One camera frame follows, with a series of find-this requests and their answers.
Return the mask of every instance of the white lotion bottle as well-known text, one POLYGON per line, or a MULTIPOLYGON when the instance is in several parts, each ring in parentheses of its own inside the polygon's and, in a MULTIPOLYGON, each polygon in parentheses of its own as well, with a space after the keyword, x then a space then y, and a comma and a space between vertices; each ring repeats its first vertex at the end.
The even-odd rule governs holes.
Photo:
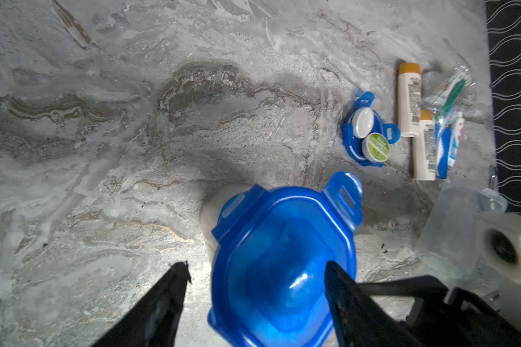
POLYGON ((399 66, 398 126, 403 137, 419 135, 421 117, 421 67, 415 63, 399 66))
POLYGON ((432 112, 421 110, 420 135, 413 138, 413 178, 436 179, 436 130, 432 112))

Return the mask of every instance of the blue plastic lid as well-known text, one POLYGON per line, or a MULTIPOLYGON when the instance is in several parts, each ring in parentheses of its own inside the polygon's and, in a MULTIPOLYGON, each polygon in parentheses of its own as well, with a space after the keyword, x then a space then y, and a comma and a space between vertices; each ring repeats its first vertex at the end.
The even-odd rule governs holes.
POLYGON ((234 346, 321 346, 332 330, 324 270, 355 276, 361 183, 335 173, 324 191, 255 185, 229 200, 213 230, 210 325, 234 346))

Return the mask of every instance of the plastic wrapper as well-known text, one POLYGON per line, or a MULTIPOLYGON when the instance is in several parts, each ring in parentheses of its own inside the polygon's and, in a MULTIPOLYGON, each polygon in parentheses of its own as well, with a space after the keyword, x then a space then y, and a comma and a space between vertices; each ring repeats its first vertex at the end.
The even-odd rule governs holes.
POLYGON ((432 111, 440 128, 453 120, 455 108, 473 78, 465 65, 458 65, 450 73, 426 73, 423 76, 422 108, 432 111))

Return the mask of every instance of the small round container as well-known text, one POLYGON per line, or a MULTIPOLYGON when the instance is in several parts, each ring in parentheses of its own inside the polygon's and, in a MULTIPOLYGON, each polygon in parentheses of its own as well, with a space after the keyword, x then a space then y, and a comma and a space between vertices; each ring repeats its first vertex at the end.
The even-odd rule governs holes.
POLYGON ((363 155, 373 163, 383 163, 390 156, 390 144, 384 135, 371 133, 363 139, 363 155))
POLYGON ((359 108, 351 118, 351 125, 353 126, 353 136, 364 139, 375 126, 375 112, 370 107, 359 108))

